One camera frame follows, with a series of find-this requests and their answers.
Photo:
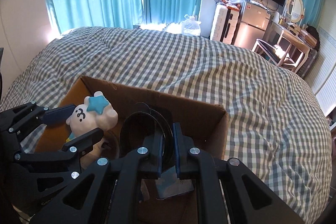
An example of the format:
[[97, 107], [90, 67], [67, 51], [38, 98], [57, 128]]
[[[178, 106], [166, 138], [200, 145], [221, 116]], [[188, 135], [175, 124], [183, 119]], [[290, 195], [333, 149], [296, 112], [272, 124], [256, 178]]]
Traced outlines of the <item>white bear star toy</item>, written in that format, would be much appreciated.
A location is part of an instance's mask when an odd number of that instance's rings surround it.
[[101, 91], [96, 91], [93, 96], [84, 98], [84, 103], [76, 106], [73, 113], [67, 118], [66, 124], [70, 126], [71, 133], [66, 139], [72, 141], [76, 137], [100, 128], [108, 137], [103, 137], [93, 146], [93, 150], [81, 158], [81, 167], [88, 168], [100, 157], [113, 159], [118, 156], [120, 150], [117, 139], [112, 134], [112, 129], [117, 125], [118, 114], [111, 103]]

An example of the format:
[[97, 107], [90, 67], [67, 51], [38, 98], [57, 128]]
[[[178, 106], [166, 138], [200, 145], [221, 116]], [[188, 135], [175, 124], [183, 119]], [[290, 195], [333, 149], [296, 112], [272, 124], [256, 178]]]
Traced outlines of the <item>blue tissue pack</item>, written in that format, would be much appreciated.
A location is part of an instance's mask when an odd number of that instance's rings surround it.
[[180, 196], [194, 190], [191, 180], [181, 180], [177, 178], [175, 166], [165, 170], [165, 172], [161, 174], [161, 177], [155, 180], [155, 187], [159, 200]]

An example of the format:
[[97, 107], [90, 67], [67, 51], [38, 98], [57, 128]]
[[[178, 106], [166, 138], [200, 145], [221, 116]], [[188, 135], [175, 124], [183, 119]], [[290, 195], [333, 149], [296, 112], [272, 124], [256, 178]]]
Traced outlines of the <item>black round object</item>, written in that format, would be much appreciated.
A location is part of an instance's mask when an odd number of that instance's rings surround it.
[[124, 120], [120, 131], [121, 156], [142, 146], [148, 136], [156, 131], [163, 135], [163, 164], [170, 164], [173, 158], [173, 116], [163, 107], [138, 102], [131, 114]]

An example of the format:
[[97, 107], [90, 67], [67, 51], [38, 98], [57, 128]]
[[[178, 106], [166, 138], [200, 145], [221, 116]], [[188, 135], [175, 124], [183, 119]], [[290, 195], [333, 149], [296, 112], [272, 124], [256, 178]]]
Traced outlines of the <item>brown cardboard box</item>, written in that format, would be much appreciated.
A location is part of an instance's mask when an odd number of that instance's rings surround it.
[[98, 159], [33, 217], [33, 223], [135, 223], [142, 180], [156, 180], [172, 165], [179, 178], [194, 180], [200, 223], [226, 223], [213, 155], [193, 136], [216, 147], [227, 129], [223, 108], [200, 101], [111, 82], [79, 78], [61, 105], [85, 103], [102, 111], [104, 95], [118, 114], [120, 157]]

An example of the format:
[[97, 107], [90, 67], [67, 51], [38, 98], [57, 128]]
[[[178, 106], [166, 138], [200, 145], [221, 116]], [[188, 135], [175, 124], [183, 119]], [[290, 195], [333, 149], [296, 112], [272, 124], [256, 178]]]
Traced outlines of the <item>grey white checkered duvet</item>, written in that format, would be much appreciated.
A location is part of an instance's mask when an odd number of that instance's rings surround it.
[[236, 157], [306, 223], [324, 211], [331, 133], [309, 85], [243, 48], [150, 30], [82, 27], [49, 43], [9, 87], [7, 110], [56, 107], [82, 76], [223, 107]]

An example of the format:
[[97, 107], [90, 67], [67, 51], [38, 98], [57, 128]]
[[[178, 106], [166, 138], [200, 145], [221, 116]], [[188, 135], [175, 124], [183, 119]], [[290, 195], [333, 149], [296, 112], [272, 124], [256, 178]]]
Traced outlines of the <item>white louvred wardrobe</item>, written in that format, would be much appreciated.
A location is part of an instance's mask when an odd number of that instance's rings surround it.
[[335, 108], [335, 0], [325, 0], [317, 31], [317, 61], [305, 77], [325, 116]]

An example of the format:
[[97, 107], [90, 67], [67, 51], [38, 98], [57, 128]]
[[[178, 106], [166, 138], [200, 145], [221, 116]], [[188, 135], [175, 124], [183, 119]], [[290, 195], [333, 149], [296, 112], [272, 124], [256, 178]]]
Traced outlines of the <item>wooden chair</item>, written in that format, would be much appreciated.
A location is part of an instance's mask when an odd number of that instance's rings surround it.
[[283, 60], [280, 65], [283, 68], [293, 69], [297, 66], [289, 53], [286, 53], [278, 44], [271, 45], [262, 39], [256, 39], [252, 52], [259, 54], [274, 65], [279, 65], [280, 61]]

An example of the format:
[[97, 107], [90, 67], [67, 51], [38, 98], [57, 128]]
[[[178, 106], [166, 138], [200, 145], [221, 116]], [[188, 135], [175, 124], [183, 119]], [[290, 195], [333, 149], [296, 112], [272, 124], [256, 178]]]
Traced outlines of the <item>clear water jug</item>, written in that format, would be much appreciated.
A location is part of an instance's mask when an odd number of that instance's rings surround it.
[[187, 36], [201, 35], [201, 22], [197, 21], [197, 17], [193, 15], [185, 15], [185, 20], [181, 22], [182, 34]]

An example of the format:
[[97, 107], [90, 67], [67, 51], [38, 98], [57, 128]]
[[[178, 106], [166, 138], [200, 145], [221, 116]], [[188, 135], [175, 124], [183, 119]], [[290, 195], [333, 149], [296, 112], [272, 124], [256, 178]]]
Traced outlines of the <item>white dressing table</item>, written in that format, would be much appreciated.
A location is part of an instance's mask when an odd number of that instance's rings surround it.
[[[288, 47], [281, 57], [278, 57], [276, 53], [272, 51], [266, 53], [269, 56], [269, 60], [277, 67], [290, 69], [293, 73], [297, 73], [309, 57], [311, 47], [297, 35], [292, 34], [291, 30], [287, 30], [285, 27], [275, 22], [270, 22], [263, 38], [271, 46], [280, 45], [282, 39], [288, 42]], [[301, 53], [296, 61], [292, 63], [285, 63], [286, 56], [291, 49], [293, 49], [293, 54], [295, 51], [300, 51]]]

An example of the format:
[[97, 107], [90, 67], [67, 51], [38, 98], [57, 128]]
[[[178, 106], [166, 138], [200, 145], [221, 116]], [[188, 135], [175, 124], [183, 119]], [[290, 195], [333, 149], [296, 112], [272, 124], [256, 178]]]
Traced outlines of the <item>white suitcase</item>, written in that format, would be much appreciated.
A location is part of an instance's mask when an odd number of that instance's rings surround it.
[[231, 44], [239, 17], [239, 9], [235, 5], [218, 4], [215, 9], [210, 39]]

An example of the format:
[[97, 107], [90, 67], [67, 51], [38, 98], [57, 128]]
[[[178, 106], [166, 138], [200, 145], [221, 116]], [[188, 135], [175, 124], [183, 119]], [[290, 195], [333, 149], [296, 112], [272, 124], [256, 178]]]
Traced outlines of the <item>silver mini fridge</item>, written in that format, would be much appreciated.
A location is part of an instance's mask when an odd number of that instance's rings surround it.
[[234, 34], [234, 46], [252, 50], [257, 39], [262, 39], [270, 19], [269, 10], [259, 3], [244, 1]]

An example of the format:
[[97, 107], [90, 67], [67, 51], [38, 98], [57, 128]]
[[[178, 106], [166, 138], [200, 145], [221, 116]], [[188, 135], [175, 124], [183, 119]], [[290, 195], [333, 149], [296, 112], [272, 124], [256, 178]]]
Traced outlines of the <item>oval vanity mirror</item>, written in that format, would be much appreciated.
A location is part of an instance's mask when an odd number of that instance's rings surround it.
[[287, 0], [286, 13], [290, 15], [292, 23], [300, 22], [305, 15], [303, 0]]

